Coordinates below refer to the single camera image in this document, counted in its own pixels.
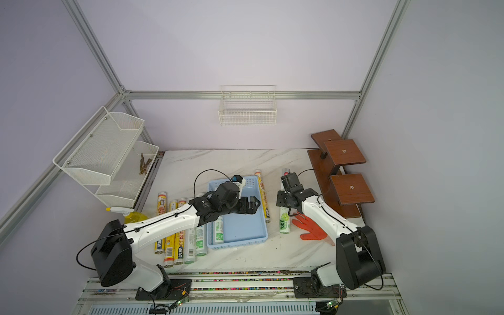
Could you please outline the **white green grape wrap roll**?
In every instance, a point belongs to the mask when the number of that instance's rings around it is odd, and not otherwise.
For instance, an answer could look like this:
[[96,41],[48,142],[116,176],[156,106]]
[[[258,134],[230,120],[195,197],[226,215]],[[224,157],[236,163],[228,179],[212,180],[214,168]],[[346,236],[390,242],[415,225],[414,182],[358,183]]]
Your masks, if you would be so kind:
[[[281,176],[285,176],[288,173],[290,173],[290,169],[289,168],[283,168]],[[280,181],[280,190],[282,192],[285,192],[282,180]],[[280,219],[279,219],[280,233],[281,234],[289,234],[290,233],[290,228],[291,228],[290,217],[289,217],[289,208],[287,208],[287,207],[279,207],[279,209],[280,209]]]

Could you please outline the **yellow blue label wrap roll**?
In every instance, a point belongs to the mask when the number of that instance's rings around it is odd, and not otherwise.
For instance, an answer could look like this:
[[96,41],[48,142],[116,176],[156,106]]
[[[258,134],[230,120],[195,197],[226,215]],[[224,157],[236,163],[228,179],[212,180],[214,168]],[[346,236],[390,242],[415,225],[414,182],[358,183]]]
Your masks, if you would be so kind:
[[185,248],[185,231],[177,232],[175,235],[175,256],[174,265],[182,265]]

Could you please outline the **yellow red chef wrap roll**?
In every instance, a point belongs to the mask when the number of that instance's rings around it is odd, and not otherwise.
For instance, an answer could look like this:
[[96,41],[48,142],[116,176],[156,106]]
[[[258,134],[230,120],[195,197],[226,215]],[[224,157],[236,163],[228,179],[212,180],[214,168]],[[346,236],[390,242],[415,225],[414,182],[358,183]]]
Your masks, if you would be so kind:
[[177,233],[168,236],[165,239],[165,257],[164,257],[164,268],[168,269],[174,266],[175,257],[176,257],[176,242],[177,242]]

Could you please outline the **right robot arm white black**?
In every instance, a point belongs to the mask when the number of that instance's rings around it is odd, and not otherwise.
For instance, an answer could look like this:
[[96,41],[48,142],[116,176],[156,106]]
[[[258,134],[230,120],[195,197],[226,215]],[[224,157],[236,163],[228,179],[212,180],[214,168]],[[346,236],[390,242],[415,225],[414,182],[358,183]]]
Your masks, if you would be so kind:
[[335,245],[335,262],[312,271],[315,285],[344,285],[354,290],[383,278],[386,267],[372,228],[360,227],[332,210],[317,191],[303,187],[296,173],[284,174],[281,181],[277,206],[294,209],[293,223],[307,223],[310,232],[323,232],[323,239],[329,238]]

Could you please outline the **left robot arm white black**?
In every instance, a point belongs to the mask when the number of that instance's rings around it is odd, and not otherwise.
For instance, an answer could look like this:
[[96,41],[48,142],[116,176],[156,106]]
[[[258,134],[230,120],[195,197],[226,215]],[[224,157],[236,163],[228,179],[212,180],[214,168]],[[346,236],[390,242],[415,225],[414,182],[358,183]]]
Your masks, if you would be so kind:
[[256,214],[261,201],[254,196],[243,196],[244,185],[245,179],[224,182],[215,191],[196,197],[172,212],[139,223],[109,222],[91,249],[101,286],[125,282],[149,292],[167,286],[169,278],[164,268],[138,259],[137,254],[162,238],[214,222],[224,215]]

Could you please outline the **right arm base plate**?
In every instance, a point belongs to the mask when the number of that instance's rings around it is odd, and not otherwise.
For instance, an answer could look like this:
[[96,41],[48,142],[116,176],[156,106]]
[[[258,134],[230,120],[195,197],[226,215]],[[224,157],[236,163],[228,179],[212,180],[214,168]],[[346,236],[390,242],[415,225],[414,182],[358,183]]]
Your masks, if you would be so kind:
[[324,286],[309,277],[293,278],[293,291],[300,298],[346,298],[347,291],[342,285]]

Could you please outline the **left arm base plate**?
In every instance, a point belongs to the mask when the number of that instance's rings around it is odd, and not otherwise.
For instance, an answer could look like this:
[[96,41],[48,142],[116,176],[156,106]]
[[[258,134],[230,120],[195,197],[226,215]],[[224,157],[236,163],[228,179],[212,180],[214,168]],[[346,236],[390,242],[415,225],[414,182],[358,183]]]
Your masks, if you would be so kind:
[[135,295],[136,301],[178,301],[189,295],[192,286],[191,279],[172,279],[170,284],[163,283],[160,287],[148,292],[139,288]]

